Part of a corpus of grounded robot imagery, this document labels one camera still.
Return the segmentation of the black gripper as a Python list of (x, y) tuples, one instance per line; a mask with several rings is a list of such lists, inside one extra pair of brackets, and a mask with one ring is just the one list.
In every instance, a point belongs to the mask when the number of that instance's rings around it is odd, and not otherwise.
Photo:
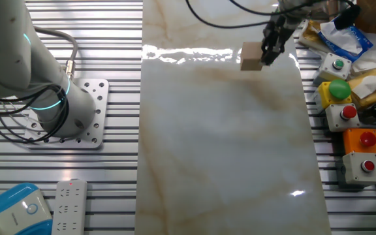
[(261, 62), (271, 65), (285, 51), (285, 41), (307, 16), (306, 0), (279, 0), (279, 5), (263, 31)]

